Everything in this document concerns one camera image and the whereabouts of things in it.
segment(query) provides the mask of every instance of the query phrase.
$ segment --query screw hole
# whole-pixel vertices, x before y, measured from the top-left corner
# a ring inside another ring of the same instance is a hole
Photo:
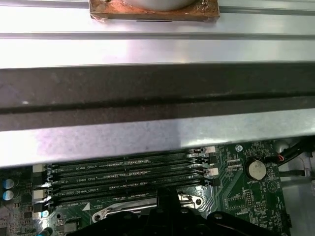
[[[197,204],[197,205],[200,205],[200,204],[201,204],[201,200],[200,200],[200,199],[197,199],[197,200],[196,200],[196,204]]]
[[[100,215],[94,216],[94,220],[95,220],[95,221],[100,221]]]

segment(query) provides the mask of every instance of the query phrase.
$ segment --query metal rail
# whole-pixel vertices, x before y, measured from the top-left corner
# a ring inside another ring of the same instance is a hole
[[[311,135],[315,109],[0,132],[1,167]]]
[[[97,22],[83,0],[1,1],[0,68],[315,60],[315,2],[219,4],[216,23],[166,23]]]

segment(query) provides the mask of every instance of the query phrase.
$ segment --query motherboard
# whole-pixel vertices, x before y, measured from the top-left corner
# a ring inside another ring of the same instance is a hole
[[[159,187],[176,188],[181,205],[204,217],[224,211],[290,235],[278,166],[266,161],[273,143],[2,170],[0,236],[65,236],[120,211],[141,213],[156,206]]]

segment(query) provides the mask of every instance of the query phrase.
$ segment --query copper plate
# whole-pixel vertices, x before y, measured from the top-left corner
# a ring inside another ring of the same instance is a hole
[[[198,0],[179,10],[149,11],[122,0],[90,0],[90,14],[98,20],[208,21],[219,17],[219,5],[217,0]]]

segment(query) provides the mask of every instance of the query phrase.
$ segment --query black cable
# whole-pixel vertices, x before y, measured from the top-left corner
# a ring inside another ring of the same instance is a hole
[[[281,177],[301,176],[305,177],[305,171],[293,170],[293,171],[279,171]]]
[[[295,157],[299,156],[305,151],[309,151],[311,146],[314,144],[314,141],[315,141],[314,137],[307,137],[299,141],[293,147],[285,149],[283,152],[279,154],[279,156],[284,158],[284,161],[279,162],[278,166],[281,166],[293,160]]]
[[[281,165],[283,165],[283,164],[285,164],[285,163],[287,163],[287,162],[293,160],[295,157],[299,156],[299,155],[302,154],[303,152],[304,152],[304,150],[301,148],[301,149],[298,149],[298,150],[296,150],[295,152],[293,152],[293,153],[291,154],[291,156],[283,156],[283,155],[281,154],[281,156],[284,157],[284,161],[280,162],[280,163],[278,164],[278,166],[281,166]]]

